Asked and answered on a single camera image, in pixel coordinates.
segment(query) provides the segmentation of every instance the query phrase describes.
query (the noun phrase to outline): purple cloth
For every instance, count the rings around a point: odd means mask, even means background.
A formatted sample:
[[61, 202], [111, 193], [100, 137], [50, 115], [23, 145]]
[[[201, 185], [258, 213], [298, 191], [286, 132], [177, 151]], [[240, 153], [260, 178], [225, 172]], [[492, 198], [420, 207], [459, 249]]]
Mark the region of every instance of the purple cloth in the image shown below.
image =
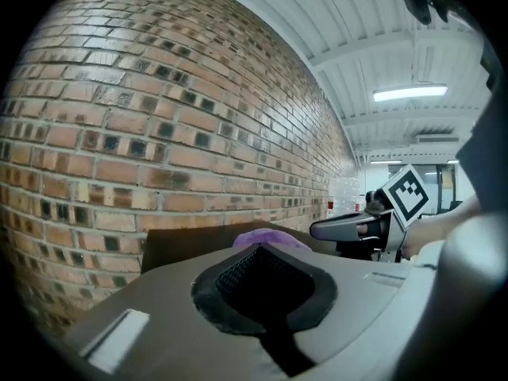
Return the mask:
[[248, 233], [243, 233], [237, 237], [233, 243], [233, 247], [244, 247], [264, 242], [284, 244], [289, 247], [312, 251], [308, 246], [304, 245], [301, 241], [296, 240], [290, 234], [272, 229], [257, 229]]

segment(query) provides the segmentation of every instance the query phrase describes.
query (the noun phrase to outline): brick wall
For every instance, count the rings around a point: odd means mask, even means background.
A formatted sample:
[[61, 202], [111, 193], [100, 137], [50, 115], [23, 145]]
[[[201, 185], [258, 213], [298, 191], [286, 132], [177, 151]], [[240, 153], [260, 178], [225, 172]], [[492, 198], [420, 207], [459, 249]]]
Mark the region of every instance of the brick wall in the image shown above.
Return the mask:
[[313, 77], [232, 0], [60, 0], [0, 112], [4, 248], [56, 328], [137, 277], [148, 230], [307, 230], [355, 173]]

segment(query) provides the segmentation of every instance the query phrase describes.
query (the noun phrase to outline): fluorescent light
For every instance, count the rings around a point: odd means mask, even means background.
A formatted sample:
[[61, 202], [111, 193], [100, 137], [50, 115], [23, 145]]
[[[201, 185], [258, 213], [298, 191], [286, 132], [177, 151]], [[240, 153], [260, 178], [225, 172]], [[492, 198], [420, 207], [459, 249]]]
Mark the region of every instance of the fluorescent light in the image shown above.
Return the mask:
[[420, 85], [398, 89], [378, 90], [374, 92], [374, 102], [383, 102], [396, 98], [420, 98], [424, 96], [444, 96], [446, 85]]
[[371, 164], [401, 164], [401, 160], [371, 161]]

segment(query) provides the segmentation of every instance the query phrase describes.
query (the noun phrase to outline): ceiling beam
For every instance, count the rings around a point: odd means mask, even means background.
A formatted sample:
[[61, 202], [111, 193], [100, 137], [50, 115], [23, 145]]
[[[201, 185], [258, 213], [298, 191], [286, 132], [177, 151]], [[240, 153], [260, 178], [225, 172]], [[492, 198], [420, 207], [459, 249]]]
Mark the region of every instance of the ceiling beam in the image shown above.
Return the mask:
[[381, 121], [405, 121], [417, 120], [424, 118], [432, 119], [457, 119], [469, 118], [477, 120], [482, 110], [479, 109], [408, 109], [408, 110], [393, 110], [389, 112], [365, 114], [364, 116], [350, 117], [342, 120], [344, 127], [354, 127], [357, 125], [365, 125], [371, 123], [379, 123]]
[[454, 148], [460, 148], [464, 144], [464, 140], [452, 143], [415, 143], [414, 140], [406, 138], [400, 141], [376, 141], [371, 144], [353, 145], [357, 152], [368, 152], [370, 156], [383, 155], [387, 156], [390, 152], [435, 152], [452, 151]]
[[[456, 45], [457, 43], [471, 44], [483, 48], [482, 37], [469, 32], [423, 29], [417, 31], [418, 46], [432, 46], [442, 44]], [[310, 64], [315, 70], [321, 71], [332, 66], [337, 61], [351, 56], [363, 55], [379, 49], [411, 48], [413, 46], [413, 34], [411, 31], [399, 31], [397, 33], [376, 35], [364, 40], [357, 40], [340, 47], [332, 48], [326, 52], [309, 58]]]

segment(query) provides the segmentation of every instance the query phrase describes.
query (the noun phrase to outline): white ceiling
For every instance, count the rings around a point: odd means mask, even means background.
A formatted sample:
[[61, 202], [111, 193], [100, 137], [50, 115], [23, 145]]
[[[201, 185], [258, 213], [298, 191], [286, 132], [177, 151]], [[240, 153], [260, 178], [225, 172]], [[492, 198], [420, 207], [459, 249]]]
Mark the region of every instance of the white ceiling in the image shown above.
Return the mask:
[[[237, 0], [266, 21], [313, 72], [337, 112], [359, 164], [390, 157], [445, 163], [487, 104], [483, 41], [432, 12], [417, 23], [403, 0]], [[375, 103], [375, 90], [445, 83], [441, 98]], [[421, 133], [459, 143], [415, 144]]]

